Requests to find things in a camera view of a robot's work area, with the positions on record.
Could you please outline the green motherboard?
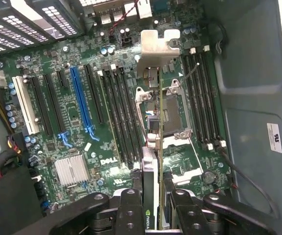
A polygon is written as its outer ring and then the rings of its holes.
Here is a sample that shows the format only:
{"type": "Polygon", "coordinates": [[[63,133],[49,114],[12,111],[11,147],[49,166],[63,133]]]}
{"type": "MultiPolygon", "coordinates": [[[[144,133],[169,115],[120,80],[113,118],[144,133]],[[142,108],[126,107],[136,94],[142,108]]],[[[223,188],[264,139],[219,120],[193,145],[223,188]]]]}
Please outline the green motherboard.
{"type": "Polygon", "coordinates": [[[175,0],[139,0],[140,5],[146,3],[152,3],[153,18],[144,23],[124,24],[115,29],[94,27],[88,36],[6,57],[5,75],[8,79],[23,77],[39,126],[39,133],[29,135],[22,111],[19,107],[8,107],[12,129],[23,135],[31,173],[42,178],[37,192],[47,212],[55,212],[95,191],[112,195],[118,189],[132,186],[130,173],[141,168],[146,134],[158,129],[158,117],[153,120],[151,131],[142,127],[135,105],[137,87],[152,90],[148,75],[137,72],[143,30],[157,30],[159,38],[165,30],[180,32],[178,39],[168,42],[170,47],[179,49],[179,56],[158,71],[163,87],[169,87],[174,78],[181,82],[200,63],[180,86],[185,92],[192,128],[190,145],[185,151],[192,149],[195,156],[191,163],[198,163],[202,173],[213,171],[217,179],[206,185],[201,175],[178,188],[191,190],[202,198],[210,192],[225,193],[233,186],[231,169],[217,153],[217,148],[225,147],[226,143],[204,9],[199,0],[183,4],[175,0]],[[69,70],[72,66],[80,74],[94,135],[84,130],[69,70]],[[103,72],[121,163],[115,156],[97,76],[99,70],[103,72]],[[63,187],[54,163],[76,155],[83,155],[89,180],[63,187]]]}

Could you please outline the thin locking lever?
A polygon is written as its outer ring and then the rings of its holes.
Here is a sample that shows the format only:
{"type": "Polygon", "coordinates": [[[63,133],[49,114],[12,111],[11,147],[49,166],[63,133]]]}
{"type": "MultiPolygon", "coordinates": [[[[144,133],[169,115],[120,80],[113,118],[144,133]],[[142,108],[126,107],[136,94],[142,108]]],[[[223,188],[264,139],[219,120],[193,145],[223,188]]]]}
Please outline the thin locking lever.
{"type": "Polygon", "coordinates": [[[196,71],[196,69],[199,67],[200,63],[196,63],[194,68],[184,77],[184,79],[179,83],[179,87],[196,71]]]}

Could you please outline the coin battery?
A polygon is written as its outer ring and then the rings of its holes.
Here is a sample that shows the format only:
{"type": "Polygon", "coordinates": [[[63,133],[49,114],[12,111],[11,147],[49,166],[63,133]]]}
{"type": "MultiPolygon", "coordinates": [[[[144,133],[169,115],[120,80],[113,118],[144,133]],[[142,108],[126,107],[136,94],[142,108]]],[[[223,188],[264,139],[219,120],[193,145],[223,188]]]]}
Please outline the coin battery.
{"type": "Polygon", "coordinates": [[[202,180],[206,185],[211,185],[216,182],[217,176],[211,170],[206,170],[202,173],[202,180]]]}

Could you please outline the white expansion slot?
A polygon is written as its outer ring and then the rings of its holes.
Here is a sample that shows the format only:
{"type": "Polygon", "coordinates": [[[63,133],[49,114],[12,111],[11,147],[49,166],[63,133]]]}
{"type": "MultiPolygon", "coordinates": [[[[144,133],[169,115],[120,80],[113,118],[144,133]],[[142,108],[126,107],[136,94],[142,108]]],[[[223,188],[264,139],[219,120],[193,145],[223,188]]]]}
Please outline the white expansion slot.
{"type": "Polygon", "coordinates": [[[22,76],[12,77],[17,97],[19,100],[20,108],[22,111],[25,126],[28,134],[37,134],[40,132],[39,126],[35,121],[35,112],[32,107],[31,99],[28,93],[27,86],[23,82],[22,76]]]}

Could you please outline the green RAM stick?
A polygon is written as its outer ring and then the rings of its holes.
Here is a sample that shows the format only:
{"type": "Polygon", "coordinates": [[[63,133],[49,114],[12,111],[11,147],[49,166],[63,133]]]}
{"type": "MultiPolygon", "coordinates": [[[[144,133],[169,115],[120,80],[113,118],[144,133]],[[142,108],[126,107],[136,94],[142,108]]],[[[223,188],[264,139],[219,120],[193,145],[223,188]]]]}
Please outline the green RAM stick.
{"type": "Polygon", "coordinates": [[[101,86],[101,92],[102,92],[102,96],[103,96],[103,100],[104,100],[104,104],[105,104],[105,108],[106,108],[106,112],[107,112],[107,116],[108,116],[108,122],[109,122],[109,126],[110,126],[110,129],[111,129],[111,132],[112,132],[112,137],[113,137],[113,141],[114,141],[114,148],[115,148],[115,152],[116,152],[115,156],[116,156],[117,160],[119,161],[119,163],[121,163],[120,153],[119,153],[117,142],[116,142],[116,136],[115,136],[115,132],[114,132],[114,128],[113,128],[113,124],[112,124],[112,120],[111,120],[111,115],[110,115],[109,108],[108,108],[107,96],[105,95],[105,92],[104,92],[102,70],[97,71],[97,76],[99,78],[99,82],[100,82],[100,86],[101,86]]]}

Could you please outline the metal socket cover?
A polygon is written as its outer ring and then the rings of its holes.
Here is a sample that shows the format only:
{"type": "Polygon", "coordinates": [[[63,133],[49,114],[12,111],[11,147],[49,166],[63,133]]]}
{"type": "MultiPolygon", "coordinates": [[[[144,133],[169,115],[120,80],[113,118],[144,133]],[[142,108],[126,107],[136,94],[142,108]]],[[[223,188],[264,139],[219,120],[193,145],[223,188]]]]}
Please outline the metal socket cover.
{"type": "Polygon", "coordinates": [[[194,177],[202,175],[201,166],[191,163],[195,156],[189,147],[188,133],[161,138],[158,133],[148,133],[146,145],[142,149],[142,170],[144,183],[158,187],[169,180],[176,187],[187,185],[194,177]]]}

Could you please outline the black open PC case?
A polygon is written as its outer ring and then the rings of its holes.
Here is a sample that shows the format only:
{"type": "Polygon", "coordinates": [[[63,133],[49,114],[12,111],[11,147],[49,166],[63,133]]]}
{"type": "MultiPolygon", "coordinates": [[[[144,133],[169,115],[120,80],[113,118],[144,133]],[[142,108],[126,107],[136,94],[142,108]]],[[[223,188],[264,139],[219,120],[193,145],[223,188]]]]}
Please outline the black open PC case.
{"type": "MultiPolygon", "coordinates": [[[[217,153],[233,176],[233,186],[219,194],[282,221],[282,154],[270,149],[267,131],[267,123],[278,124],[282,143],[282,0],[199,1],[225,133],[225,147],[217,153]]],[[[151,6],[139,0],[0,0],[0,71],[9,55],[88,36],[94,27],[144,23],[153,18],[151,6]]],[[[31,173],[23,135],[10,125],[8,107],[21,108],[12,78],[5,78],[0,119],[8,135],[7,149],[0,153],[0,178],[27,167],[44,218],[54,212],[42,208],[37,192],[42,178],[31,173]]],[[[144,222],[144,235],[182,235],[166,220],[165,199],[163,187],[161,228],[147,230],[144,222]]]]}

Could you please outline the blue expansion slot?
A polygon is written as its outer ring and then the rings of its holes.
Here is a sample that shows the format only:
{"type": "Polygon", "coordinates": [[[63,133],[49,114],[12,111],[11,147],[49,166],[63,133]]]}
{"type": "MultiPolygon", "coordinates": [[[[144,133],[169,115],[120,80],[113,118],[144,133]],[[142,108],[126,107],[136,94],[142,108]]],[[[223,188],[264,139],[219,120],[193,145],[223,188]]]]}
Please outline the blue expansion slot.
{"type": "Polygon", "coordinates": [[[85,99],[84,91],[82,88],[81,78],[76,66],[72,66],[70,69],[72,83],[74,86],[76,99],[79,104],[80,114],[84,125],[84,130],[86,133],[94,135],[93,125],[91,123],[91,118],[89,116],[89,108],[87,107],[87,102],[85,99]]]}

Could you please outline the CPU socket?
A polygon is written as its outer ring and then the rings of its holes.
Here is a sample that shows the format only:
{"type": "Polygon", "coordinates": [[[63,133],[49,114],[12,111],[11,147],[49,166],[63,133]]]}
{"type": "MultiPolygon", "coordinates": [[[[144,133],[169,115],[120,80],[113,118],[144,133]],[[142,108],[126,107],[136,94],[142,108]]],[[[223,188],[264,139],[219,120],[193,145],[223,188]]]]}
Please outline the CPU socket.
{"type": "MultiPolygon", "coordinates": [[[[151,131],[153,120],[158,116],[155,110],[142,112],[140,106],[145,104],[147,108],[155,108],[154,91],[144,91],[136,88],[135,105],[137,115],[142,127],[151,131]]],[[[169,87],[163,88],[163,138],[174,137],[175,140],[187,140],[192,136],[190,116],[186,102],[184,89],[180,87],[178,79],[174,78],[169,87]]]]}

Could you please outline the black plastic shroud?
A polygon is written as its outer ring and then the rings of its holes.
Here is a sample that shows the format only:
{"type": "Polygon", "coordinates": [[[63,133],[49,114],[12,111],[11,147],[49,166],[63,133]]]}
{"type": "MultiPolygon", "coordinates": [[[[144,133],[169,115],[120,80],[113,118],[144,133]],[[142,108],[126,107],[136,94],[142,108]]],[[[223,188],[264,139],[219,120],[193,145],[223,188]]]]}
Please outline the black plastic shroud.
{"type": "Polygon", "coordinates": [[[0,235],[12,235],[42,217],[27,167],[11,169],[0,178],[0,235]]]}

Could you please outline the silver chipset heatsink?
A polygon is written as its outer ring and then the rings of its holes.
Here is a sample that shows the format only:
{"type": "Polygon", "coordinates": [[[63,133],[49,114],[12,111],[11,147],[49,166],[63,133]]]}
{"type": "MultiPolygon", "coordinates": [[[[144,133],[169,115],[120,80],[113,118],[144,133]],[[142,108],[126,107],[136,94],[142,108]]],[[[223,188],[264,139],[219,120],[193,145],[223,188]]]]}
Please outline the silver chipset heatsink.
{"type": "Polygon", "coordinates": [[[76,155],[57,160],[54,163],[59,182],[69,187],[89,180],[86,162],[83,155],[76,155]]]}

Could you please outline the white case sticker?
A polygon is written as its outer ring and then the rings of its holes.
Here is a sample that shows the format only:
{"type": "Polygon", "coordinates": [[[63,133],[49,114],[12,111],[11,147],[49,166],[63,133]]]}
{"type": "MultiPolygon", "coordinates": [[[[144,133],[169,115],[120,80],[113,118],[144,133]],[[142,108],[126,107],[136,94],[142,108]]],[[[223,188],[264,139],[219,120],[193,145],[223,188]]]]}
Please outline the white case sticker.
{"type": "Polygon", "coordinates": [[[282,143],[278,124],[267,123],[267,131],[270,143],[270,149],[282,154],[282,143]]]}

